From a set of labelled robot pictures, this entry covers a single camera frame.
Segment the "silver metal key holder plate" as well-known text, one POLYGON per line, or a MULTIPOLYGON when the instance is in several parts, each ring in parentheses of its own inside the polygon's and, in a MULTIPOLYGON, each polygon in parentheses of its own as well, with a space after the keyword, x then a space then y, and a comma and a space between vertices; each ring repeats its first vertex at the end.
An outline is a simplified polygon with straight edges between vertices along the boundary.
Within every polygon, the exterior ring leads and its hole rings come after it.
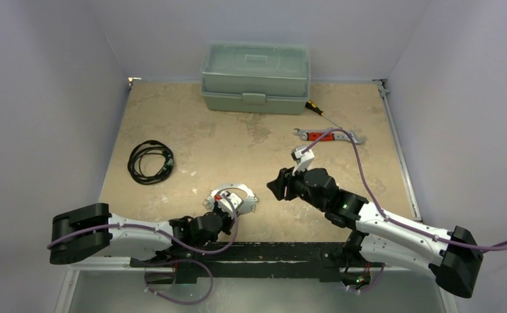
POLYGON ((230 213, 234 208, 237 216, 245 215, 256 210, 259 198, 242 183, 227 183, 217 186, 203 201, 203 206, 209 211, 219 207, 230 213))

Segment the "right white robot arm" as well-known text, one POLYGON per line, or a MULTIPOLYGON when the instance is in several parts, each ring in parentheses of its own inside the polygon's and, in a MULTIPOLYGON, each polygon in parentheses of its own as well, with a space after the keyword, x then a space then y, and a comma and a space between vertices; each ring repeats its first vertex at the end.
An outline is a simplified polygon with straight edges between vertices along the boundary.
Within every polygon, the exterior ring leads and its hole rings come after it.
POLYGON ((434 276, 445 291, 470 298, 483 262, 472 233, 427 226, 385 211, 365 197, 341 189, 323 168, 293 173, 282 168, 267 188, 278 201, 300 198, 327 220, 352 232, 343 248, 351 265, 387 263, 434 276))

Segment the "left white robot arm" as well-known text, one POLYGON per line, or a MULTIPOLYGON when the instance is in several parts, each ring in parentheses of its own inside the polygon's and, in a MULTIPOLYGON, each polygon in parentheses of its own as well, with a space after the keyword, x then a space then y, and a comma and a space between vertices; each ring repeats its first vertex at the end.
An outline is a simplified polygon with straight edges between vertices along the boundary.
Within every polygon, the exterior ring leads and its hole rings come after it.
POLYGON ((208 242, 231 228, 242 206, 240 200, 216 201, 202 216, 144 222, 112 214, 106 203, 96 203, 57 215, 52 220, 50 263, 66 265, 91 256, 129 257, 162 267, 186 249, 203 253, 208 242))

